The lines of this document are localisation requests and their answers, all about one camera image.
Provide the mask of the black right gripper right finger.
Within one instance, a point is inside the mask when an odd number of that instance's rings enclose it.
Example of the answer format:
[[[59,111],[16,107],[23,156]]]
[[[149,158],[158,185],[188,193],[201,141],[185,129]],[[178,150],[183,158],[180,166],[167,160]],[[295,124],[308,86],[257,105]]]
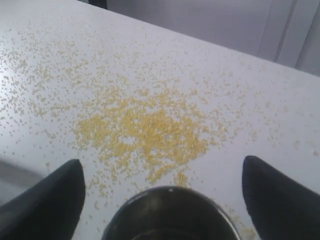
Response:
[[[320,196],[256,156],[242,165],[242,194],[262,240],[318,240]]]

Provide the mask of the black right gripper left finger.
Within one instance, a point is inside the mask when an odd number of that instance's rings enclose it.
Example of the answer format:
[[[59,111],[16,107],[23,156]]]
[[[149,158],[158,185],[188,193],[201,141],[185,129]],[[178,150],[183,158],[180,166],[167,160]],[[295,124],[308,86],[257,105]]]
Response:
[[[0,238],[70,240],[85,197],[83,166],[78,159],[71,159],[0,207]]]

